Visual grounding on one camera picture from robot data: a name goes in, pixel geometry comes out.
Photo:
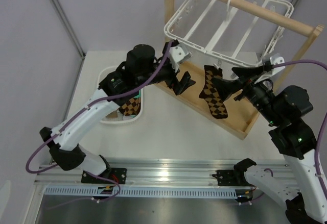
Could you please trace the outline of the brown checkered sock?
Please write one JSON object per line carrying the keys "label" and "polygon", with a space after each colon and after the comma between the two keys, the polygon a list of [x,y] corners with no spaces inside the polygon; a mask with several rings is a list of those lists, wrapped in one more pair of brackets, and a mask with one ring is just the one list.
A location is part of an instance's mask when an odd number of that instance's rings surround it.
{"label": "brown checkered sock", "polygon": [[131,98],[119,108],[119,112],[124,116],[138,115],[141,110],[141,98]]}
{"label": "brown checkered sock", "polygon": [[226,119],[228,113],[226,106],[223,104],[217,89],[212,83],[212,79],[220,79],[223,77],[222,69],[212,65],[204,65],[205,83],[199,98],[206,101],[210,114],[215,119]]}

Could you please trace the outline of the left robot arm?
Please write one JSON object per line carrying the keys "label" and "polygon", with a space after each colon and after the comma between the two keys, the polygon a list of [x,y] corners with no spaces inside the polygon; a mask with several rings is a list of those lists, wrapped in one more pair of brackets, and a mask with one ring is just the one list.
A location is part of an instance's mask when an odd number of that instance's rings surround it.
{"label": "left robot arm", "polygon": [[109,163],[103,156],[85,150],[80,146],[80,140],[103,118],[121,108],[148,85],[165,82],[175,95],[193,86],[195,81],[188,72],[180,80],[177,78],[180,64],[190,56],[187,48],[177,40],[165,43],[160,58],[156,58],[153,47],[136,45],[127,53],[126,60],[98,84],[80,111],[61,125],[40,130],[55,163],[65,171],[82,169],[99,183],[106,183],[111,177]]}

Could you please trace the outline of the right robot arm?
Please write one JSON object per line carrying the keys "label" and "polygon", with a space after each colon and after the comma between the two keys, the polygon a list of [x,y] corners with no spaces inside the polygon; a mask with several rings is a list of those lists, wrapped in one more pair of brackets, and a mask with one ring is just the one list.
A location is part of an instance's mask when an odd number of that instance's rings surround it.
{"label": "right robot arm", "polygon": [[238,79],[213,78],[212,84],[222,99],[240,92],[234,99],[248,99],[268,121],[272,142],[290,166],[298,190],[292,190],[252,160],[234,166],[233,179],[239,185],[258,187],[285,210],[290,223],[326,223],[326,187],[319,169],[318,145],[312,129],[302,117],[313,110],[307,91],[288,86],[278,95],[268,89],[264,75],[274,74],[282,64],[255,68],[232,68]]}

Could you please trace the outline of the white plastic clip hanger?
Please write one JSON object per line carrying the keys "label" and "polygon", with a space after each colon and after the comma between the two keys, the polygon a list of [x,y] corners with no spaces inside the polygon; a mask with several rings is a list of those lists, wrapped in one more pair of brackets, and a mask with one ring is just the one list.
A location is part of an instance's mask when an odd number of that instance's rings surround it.
{"label": "white plastic clip hanger", "polygon": [[194,52],[252,67],[274,51],[284,28],[218,0],[185,0],[164,27]]}

